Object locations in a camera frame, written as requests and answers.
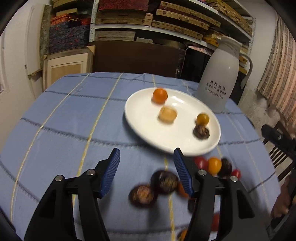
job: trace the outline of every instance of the beige round food item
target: beige round food item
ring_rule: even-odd
[[[158,118],[167,124],[171,124],[174,122],[174,120],[177,117],[177,111],[169,106],[163,106],[160,111],[159,111],[159,115]]]

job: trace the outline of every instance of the white plate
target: white plate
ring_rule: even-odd
[[[173,124],[158,119],[163,105],[151,101],[155,88],[147,88],[132,94],[125,105],[125,116],[130,127],[149,144],[169,153],[179,147],[185,156],[202,155],[213,150],[221,136],[221,128],[215,114],[200,100],[183,92],[165,89],[168,99],[165,105],[173,106],[177,118]],[[199,140],[192,131],[198,114],[207,113],[210,137]]]

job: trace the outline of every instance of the jug handle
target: jug handle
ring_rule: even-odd
[[[250,77],[250,74],[251,74],[252,70],[253,70],[253,63],[252,63],[252,60],[249,58],[248,55],[246,55],[244,53],[239,53],[239,55],[244,56],[250,62],[250,69],[249,69],[247,75],[245,76],[245,78],[241,82],[241,89],[243,89],[245,87],[249,77]]]

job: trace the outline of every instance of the blue tablecloth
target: blue tablecloth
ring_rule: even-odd
[[[171,196],[172,222],[169,196],[159,196],[150,209],[135,208],[128,201],[130,190],[139,183],[148,183],[154,171],[167,165],[176,172],[172,156],[146,144],[124,118],[128,97],[153,86],[192,95],[198,84],[151,74],[74,74],[61,78],[38,97],[10,134],[0,159],[0,206],[7,216],[12,214],[21,238],[56,175],[70,178],[94,168],[114,147],[120,149],[121,161],[109,194],[99,200],[111,241],[171,240],[189,224],[187,200],[175,192]],[[216,115],[221,139],[218,147],[205,157],[226,156],[234,168],[241,170],[241,182],[267,224],[280,193],[269,155],[232,100]],[[78,199],[74,206],[75,227],[82,239],[77,204]]]

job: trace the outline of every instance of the plate rim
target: plate rim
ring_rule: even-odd
[[[149,145],[157,148],[158,150],[162,150],[162,151],[165,151],[165,152],[168,152],[170,154],[172,154],[171,152],[171,149],[170,148],[160,148],[159,146],[157,146],[156,144],[154,144],[152,141],[150,141],[148,138],[146,138],[144,135],[142,135],[139,131],[137,131],[137,129],[135,128],[135,126],[131,123],[131,121],[129,120],[129,118],[127,117],[127,114],[126,114],[126,109],[127,109],[127,104],[128,104],[128,101],[130,100],[130,98],[132,98],[133,95],[137,94],[138,92],[142,92],[142,91],[145,91],[145,90],[148,90],[148,89],[157,89],[157,87],[149,87],[149,88],[145,88],[145,89],[141,89],[141,90],[138,90],[136,91],[135,93],[133,93],[132,95],[130,95],[130,97],[126,100],[126,103],[125,103],[125,106],[124,106],[124,116],[125,116],[125,119],[126,121],[128,122],[129,126],[132,128],[132,130],[140,137],[142,138],[145,142],[147,142]],[[180,93],[180,94],[183,94],[183,95],[186,95],[190,98],[193,98],[194,100],[200,102],[201,104],[203,104],[204,106],[206,106],[213,114],[215,120],[217,121],[218,123],[218,128],[219,128],[219,138],[217,138],[217,141],[214,143],[213,147],[211,148],[207,148],[205,149],[205,151],[203,152],[200,152],[199,154],[196,154],[196,153],[189,153],[189,152],[183,152],[184,156],[198,156],[198,155],[203,155],[203,154],[206,154],[206,153],[209,153],[210,151],[212,151],[214,148],[216,148],[218,146],[218,143],[220,141],[220,138],[221,138],[221,126],[220,126],[220,123],[219,123],[219,120],[218,118],[216,117],[215,113],[205,104],[203,103],[202,101],[200,101],[199,99],[185,93],[185,92],[182,92],[182,91],[179,91],[179,90],[174,90],[174,89],[169,89],[169,88],[163,88],[165,90],[170,90],[170,91],[174,91],[174,92],[177,92],[177,93]]]

